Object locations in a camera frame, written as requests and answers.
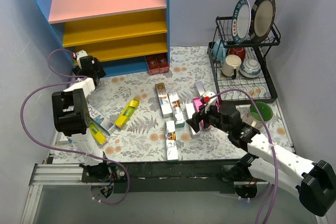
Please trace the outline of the silver R.O toothpaste box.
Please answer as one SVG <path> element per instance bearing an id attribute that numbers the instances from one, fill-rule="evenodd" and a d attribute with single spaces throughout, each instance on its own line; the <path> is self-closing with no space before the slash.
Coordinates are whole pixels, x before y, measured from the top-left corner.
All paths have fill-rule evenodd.
<path id="1" fill-rule="evenodd" d="M 164 83 L 155 84 L 155 88 L 163 118 L 171 117 L 173 115 L 172 108 Z"/>

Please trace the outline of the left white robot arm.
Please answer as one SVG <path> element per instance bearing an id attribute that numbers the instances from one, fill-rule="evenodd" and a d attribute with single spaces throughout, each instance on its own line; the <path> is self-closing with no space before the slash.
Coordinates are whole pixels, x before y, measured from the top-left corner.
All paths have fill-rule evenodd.
<path id="1" fill-rule="evenodd" d="M 106 182 L 111 178 L 112 170 L 102 160 L 104 152 L 90 131 L 91 117 L 87 104 L 87 97 L 106 74 L 93 56 L 77 56 L 76 60 L 78 67 L 74 70 L 75 75 L 86 78 L 51 95 L 54 125 L 58 132 L 69 137 L 78 150 L 84 153 L 85 163 L 80 166 L 88 175 Z"/>

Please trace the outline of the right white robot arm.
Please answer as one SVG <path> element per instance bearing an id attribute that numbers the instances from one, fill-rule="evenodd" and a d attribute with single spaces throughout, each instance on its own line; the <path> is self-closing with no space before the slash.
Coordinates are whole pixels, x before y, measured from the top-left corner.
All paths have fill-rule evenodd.
<path id="1" fill-rule="evenodd" d="M 335 172 L 328 162 L 316 163 L 269 143 L 258 129 L 242 121 L 233 104 L 203 106 L 186 122 L 195 132 L 200 130 L 200 123 L 211 125 L 227 133 L 233 145 L 247 152 L 237 168 L 242 180 L 254 177 L 280 187 L 320 217 L 335 203 Z"/>

